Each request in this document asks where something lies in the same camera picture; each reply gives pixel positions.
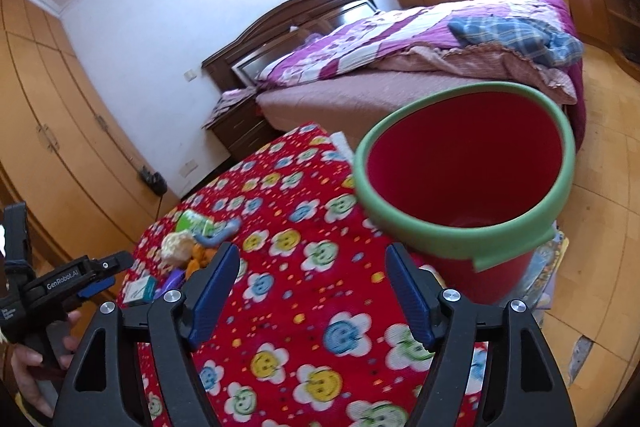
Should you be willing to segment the person's left hand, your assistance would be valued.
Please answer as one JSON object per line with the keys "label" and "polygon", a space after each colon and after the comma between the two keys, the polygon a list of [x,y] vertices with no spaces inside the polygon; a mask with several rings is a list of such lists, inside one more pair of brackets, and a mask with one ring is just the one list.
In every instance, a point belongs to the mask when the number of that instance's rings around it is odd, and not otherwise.
{"label": "person's left hand", "polygon": [[[64,353],[58,358],[58,363],[63,369],[68,369],[73,361],[73,356],[79,345],[79,339],[73,335],[67,335],[62,339]],[[43,357],[39,352],[22,345],[13,347],[10,363],[15,377],[17,388],[24,401],[32,405],[39,413],[47,418],[52,418],[54,408],[42,394],[32,367],[40,367]]]}

